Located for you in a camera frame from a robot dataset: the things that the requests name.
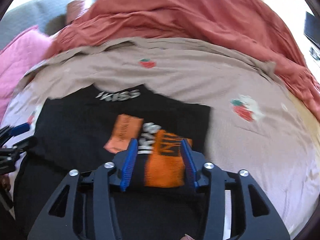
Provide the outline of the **left hand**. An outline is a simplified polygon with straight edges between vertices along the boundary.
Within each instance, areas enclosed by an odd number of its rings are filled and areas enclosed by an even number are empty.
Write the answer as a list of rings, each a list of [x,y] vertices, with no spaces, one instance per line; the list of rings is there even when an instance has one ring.
[[[2,188],[6,192],[10,191],[10,189],[11,189],[10,178],[9,178],[9,176],[7,174],[0,176],[0,183],[1,183]]]

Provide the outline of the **right hand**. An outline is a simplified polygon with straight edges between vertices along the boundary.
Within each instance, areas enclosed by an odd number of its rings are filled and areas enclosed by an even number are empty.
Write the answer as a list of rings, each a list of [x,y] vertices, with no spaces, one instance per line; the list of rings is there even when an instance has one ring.
[[[185,234],[180,240],[195,240],[191,236]]]

